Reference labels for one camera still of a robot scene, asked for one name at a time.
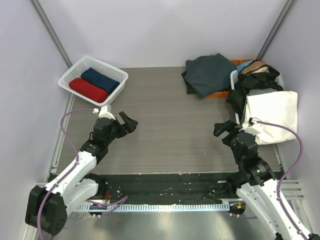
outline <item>white cable tray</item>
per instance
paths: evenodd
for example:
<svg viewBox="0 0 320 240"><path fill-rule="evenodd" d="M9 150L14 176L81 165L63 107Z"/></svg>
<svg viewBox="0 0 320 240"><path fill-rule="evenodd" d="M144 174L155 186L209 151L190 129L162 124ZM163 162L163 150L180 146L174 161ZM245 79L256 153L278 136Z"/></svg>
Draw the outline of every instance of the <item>white cable tray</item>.
<svg viewBox="0 0 320 240"><path fill-rule="evenodd" d="M90 209L92 203L84 202L74 212L101 213L114 209L117 205L109 206L108 209ZM229 211L229 203L224 201L221 204L197 204L197 205L134 205L123 204L114 212L117 213L141 213L141 212L208 212L208 211Z"/></svg>

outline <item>white cloth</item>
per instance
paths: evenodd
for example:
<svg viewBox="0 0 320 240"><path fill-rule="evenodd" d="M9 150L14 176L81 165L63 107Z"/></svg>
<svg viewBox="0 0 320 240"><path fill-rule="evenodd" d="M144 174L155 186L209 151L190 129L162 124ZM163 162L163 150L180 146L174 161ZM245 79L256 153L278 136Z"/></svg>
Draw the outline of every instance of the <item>white cloth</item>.
<svg viewBox="0 0 320 240"><path fill-rule="evenodd" d="M242 127L249 126L249 118L262 122L285 126L295 133L298 127L298 94L294 91L276 91L260 95L247 96L245 120ZM269 125L263 125L261 133L255 136L258 145L276 144L293 140L296 137L289 131Z"/></svg>

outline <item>red towel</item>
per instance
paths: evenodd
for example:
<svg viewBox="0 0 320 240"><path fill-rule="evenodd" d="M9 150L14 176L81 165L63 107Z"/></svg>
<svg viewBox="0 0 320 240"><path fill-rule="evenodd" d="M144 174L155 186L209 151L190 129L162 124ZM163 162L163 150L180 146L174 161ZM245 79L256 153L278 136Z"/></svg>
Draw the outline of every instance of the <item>red towel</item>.
<svg viewBox="0 0 320 240"><path fill-rule="evenodd" d="M80 77L72 80L69 83L69 87L97 103L103 103L109 95L105 90L92 85Z"/></svg>

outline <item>metal pole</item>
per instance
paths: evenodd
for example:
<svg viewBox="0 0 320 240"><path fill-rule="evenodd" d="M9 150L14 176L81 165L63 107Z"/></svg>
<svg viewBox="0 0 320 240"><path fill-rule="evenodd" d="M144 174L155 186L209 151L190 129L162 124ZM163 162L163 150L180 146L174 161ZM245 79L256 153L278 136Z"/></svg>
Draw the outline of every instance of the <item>metal pole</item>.
<svg viewBox="0 0 320 240"><path fill-rule="evenodd" d="M29 0L31 5L33 6L35 12L37 13L37 15L39 16L42 24L44 25L46 31L48 32L48 34L50 35L54 45L56 46L57 50L59 51L59 53L61 54L61 57L63 58L63 60L65 61L65 64L70 68L73 64L70 61L70 58L68 57L64 47L62 46L54 28L52 27L45 11L43 10L41 4L39 3L38 0Z"/></svg>
<svg viewBox="0 0 320 240"><path fill-rule="evenodd" d="M288 16L290 10L292 9L292 7L296 3L296 1L297 0L287 0L286 1L286 3L284 4L278 18L276 19L270 33L268 34L268 37L266 38L266 40L263 43L263 46L260 49L258 56L256 57L257 59L261 60L265 56L270 44L274 40L276 34L278 33L280 27L282 26L283 22L285 21L286 17Z"/></svg>

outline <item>white basket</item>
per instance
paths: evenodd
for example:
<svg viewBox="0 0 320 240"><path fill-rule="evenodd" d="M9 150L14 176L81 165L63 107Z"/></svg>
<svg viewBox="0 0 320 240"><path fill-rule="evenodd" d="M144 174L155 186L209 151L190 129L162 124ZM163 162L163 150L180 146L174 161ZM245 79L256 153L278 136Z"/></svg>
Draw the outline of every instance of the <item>white basket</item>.
<svg viewBox="0 0 320 240"><path fill-rule="evenodd" d="M69 87L69 83L76 79L80 78L81 74L88 70L89 68L93 68L97 72L119 82L119 86L108 96L108 98L104 102L96 102L83 96L82 94L72 90ZM125 88L126 80L128 79L128 73L122 71L114 66L111 66L103 61L99 61L93 57L85 56L77 61L62 77L58 80L58 85L63 89L77 95L78 97L87 100L88 102L97 105L99 107L110 105L116 97L121 93L121 91Z"/></svg>
<svg viewBox="0 0 320 240"><path fill-rule="evenodd" d="M237 70L234 70L234 71L231 72L230 81L231 81L231 89L235 90L235 84L238 81L238 71ZM275 78L275 81L280 86L284 87L284 83L283 83L283 79L282 79L281 74ZM235 113L235 121L236 121L237 124L240 124L240 119L239 119L239 114L238 113Z"/></svg>

